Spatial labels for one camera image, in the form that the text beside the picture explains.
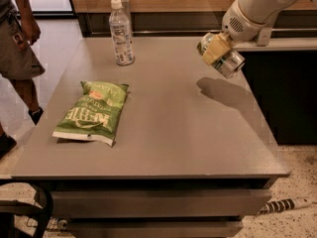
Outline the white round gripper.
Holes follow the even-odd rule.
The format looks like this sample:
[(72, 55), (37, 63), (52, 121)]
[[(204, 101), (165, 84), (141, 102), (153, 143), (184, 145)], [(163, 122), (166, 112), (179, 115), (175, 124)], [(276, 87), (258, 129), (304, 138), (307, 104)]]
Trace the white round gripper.
[(266, 6), (253, 0), (235, 0), (222, 20), (225, 33), (206, 34), (203, 37), (206, 50), (202, 59), (211, 65), (232, 49), (232, 41), (254, 41), (260, 47), (267, 46), (273, 24), (274, 13)]

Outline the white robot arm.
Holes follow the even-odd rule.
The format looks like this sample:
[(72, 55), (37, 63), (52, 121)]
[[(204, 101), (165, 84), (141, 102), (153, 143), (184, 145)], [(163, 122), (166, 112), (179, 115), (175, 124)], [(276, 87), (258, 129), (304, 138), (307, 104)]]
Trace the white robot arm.
[(297, 0), (235, 0), (222, 19), (222, 31), (214, 35), (202, 59), (211, 65), (238, 43), (254, 40), (268, 45), (271, 29), (280, 11)]

